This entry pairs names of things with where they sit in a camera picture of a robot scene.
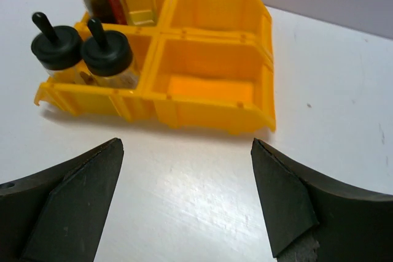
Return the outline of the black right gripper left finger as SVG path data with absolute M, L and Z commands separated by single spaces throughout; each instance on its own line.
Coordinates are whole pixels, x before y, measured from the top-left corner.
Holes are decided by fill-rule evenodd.
M 123 156 L 113 138 L 1 184 L 1 261 L 93 261 Z

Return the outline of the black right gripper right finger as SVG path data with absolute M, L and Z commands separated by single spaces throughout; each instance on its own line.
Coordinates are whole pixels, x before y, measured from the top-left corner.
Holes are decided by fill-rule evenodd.
M 260 139 L 251 150 L 277 261 L 391 261 L 392 196 L 335 180 Z

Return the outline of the black-lid white spice jar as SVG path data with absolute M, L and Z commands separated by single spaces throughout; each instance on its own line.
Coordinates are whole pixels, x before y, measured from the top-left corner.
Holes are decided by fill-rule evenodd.
M 81 56 L 95 83 L 101 87 L 135 89 L 139 74 L 134 53 L 123 33 L 105 30 L 92 17 L 87 22 L 91 33 L 81 47 Z

